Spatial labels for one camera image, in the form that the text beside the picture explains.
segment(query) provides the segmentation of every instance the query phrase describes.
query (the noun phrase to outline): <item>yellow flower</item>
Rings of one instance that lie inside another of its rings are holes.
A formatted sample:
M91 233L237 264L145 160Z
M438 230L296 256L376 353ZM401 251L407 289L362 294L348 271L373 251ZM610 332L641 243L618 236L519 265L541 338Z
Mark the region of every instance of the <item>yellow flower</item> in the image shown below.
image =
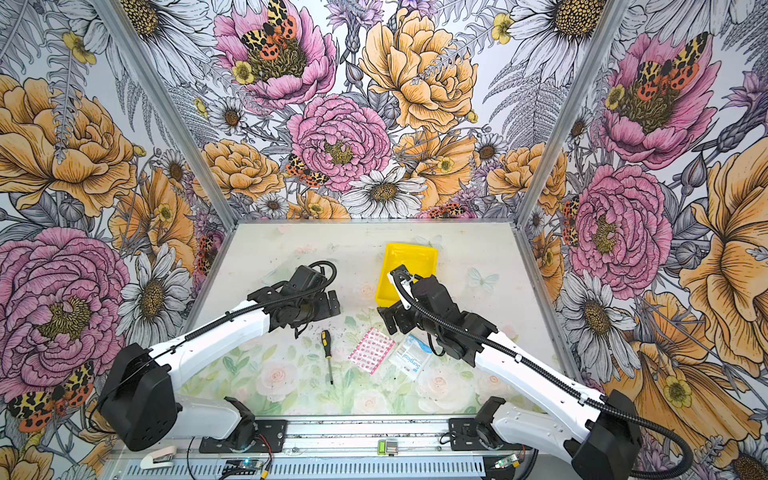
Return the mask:
M192 272L197 240L187 201L176 194L162 169L156 168L150 180L141 176L141 192L120 197L108 225L112 245L131 253L143 250L154 261L163 243L176 247L176 260Z
M639 416L680 434L694 451L721 435L725 449L714 464L728 465L739 455L737 442L748 435L757 438L760 423L750 420L752 411L727 392L733 386L722 367L706 361L712 342L704 335L704 324L672 293L645 292L638 301L647 328L635 330L641 338L630 346L641 368L633 379L621 373L619 380L605 383L605 392L619 390L633 401ZM732 380L741 392L748 389L738 378ZM664 441L662 435L649 433ZM675 445L672 450L680 454Z
M236 192L256 200L285 187L280 165L245 142L224 139L209 143L203 147L203 156L227 198ZM204 197L197 178L192 186L197 195Z
M237 83L242 85L252 84L256 77L253 76L253 69L247 61L236 61L232 67L232 75L235 76Z
M53 454L40 452L33 446L20 457L16 447L0 447L0 478L10 480L50 480Z
M203 115L205 118L208 118L208 109L206 108L205 103L203 103L202 98L195 97L194 106L201 115Z
M498 40L498 43L506 45L510 40L508 33L509 27L515 23L512 20L512 15L508 13L499 13L493 18L493 30L491 30L491 36L494 40Z
M420 192L422 210L450 200L462 189L461 184L469 184L472 166L480 166L474 137L457 140L446 135L440 140L434 132L417 131L400 137L392 150L402 164L415 165L411 178L426 179L427 188Z
M616 110L622 98L624 98L624 86L618 84L608 92L608 96L605 98L605 107L608 110Z
M397 25L394 33L382 23L371 28L359 66L376 80L371 90L395 95L401 127L445 133L472 109L478 66L466 55L437 72L432 71L434 67L427 71L439 55L454 46L453 34L435 30L432 20L418 10L408 14L401 8Z
M560 296L560 289L563 287L563 255L560 247L560 237L552 233L546 237L542 233L533 239L534 258L552 302Z
M77 61L80 63L87 62L91 65L96 65L96 55L94 55L92 51L85 49L85 43L83 42L82 37L75 35L71 31L67 31L61 36L61 40L64 41L64 45L67 45L67 48L72 50L72 56L74 56Z
M768 138L710 168L709 207L691 204L714 232L710 251L680 271L690 305L707 320L707 338L724 362L757 377L768 361Z
M305 195L299 195L296 200L299 202L299 208L290 208L288 218L318 218L327 219L347 219L351 218L346 208L333 197L320 195L314 190L308 190Z
M531 179L536 168L538 168L538 163L541 161L544 147L545 143L541 142L531 148L521 147L517 151L511 151L506 155L502 155L499 158L502 168L491 170L486 177L488 193L511 197L517 192L525 192L531 184ZM565 153L561 151L558 155L558 161L547 177L547 183L538 199L539 204L547 215L554 215L554 212L559 207L560 200L565 196L565 165L567 160Z
M134 148L96 98L77 92L72 132L59 161L51 97L60 93L41 78L28 78L22 87L0 75L0 192L25 194L16 204L22 209L48 188L64 191L97 217L112 207L115 195L136 187Z

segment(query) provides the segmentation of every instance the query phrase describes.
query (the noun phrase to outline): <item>floral table surface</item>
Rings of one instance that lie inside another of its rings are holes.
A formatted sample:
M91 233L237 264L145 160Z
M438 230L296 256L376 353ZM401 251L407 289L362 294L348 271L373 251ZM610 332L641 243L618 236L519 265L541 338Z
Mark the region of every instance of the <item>floral table surface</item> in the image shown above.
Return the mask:
M474 413L490 396L538 409L495 376L448 356L432 357L415 381L389 357L373 375L347 359L370 327L386 332L374 294L391 242L437 248L437 277L459 308L484 316L522 348L559 368L506 223L246 224L227 251L196 326L249 292L289 278L296 266L324 259L339 268L333 288L342 314L311 324L298 339L287 329L248 341L196 374L181 393L235 396L257 415ZM333 339L333 386L320 345L324 329ZM425 339L423 332L417 335ZM393 337L402 338L401 333Z

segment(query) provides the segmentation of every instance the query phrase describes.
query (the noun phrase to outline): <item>yellow tray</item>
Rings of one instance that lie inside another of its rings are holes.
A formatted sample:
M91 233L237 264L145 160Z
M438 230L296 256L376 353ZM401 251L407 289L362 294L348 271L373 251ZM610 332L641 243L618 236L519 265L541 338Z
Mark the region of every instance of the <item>yellow tray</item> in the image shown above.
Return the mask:
M437 249L407 243L387 243L379 287L376 288L376 303L379 306L392 306L400 300L387 273L401 265L405 265L410 273L434 275L437 271Z

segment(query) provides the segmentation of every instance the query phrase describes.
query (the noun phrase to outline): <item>blue and white package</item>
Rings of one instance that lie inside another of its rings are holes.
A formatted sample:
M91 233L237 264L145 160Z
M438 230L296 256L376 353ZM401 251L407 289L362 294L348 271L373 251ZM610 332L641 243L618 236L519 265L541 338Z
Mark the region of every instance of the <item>blue and white package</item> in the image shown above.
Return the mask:
M429 346L415 336L408 335L389 356L389 361L405 372L411 380L416 380L431 358L432 351Z

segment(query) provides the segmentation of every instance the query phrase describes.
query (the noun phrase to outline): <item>floral wallpaper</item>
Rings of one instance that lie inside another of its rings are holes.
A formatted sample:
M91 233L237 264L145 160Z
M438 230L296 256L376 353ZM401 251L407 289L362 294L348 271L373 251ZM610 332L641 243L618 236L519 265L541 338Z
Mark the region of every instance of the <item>floral wallpaper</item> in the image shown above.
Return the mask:
M181 333L224 232L88 3L0 18L0 476L91 480L115 356Z
M261 220L514 218L604 4L122 2L236 216ZM75 33L119 77L86 11Z
M768 475L766 24L764 0L632 2L525 224L582 379L680 433L685 478ZM645 439L638 468L676 463Z

